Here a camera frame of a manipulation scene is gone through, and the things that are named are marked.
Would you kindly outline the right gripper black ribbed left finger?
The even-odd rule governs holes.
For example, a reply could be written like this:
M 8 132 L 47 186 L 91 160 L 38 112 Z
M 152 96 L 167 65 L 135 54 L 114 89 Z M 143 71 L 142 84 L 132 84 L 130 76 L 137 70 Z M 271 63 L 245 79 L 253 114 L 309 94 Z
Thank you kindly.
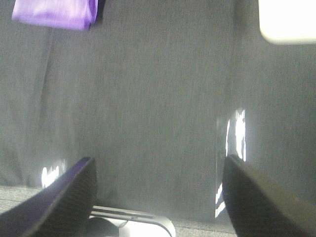
M 0 216 L 2 237 L 80 237 L 96 197 L 96 163 L 82 158 L 39 193 Z

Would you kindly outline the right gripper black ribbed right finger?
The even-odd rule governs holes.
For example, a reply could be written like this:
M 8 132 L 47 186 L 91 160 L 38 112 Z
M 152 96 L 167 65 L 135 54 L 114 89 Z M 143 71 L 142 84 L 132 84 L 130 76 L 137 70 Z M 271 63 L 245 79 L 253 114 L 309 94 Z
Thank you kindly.
M 223 199 L 239 237 L 314 237 L 316 207 L 235 155 L 225 157 Z

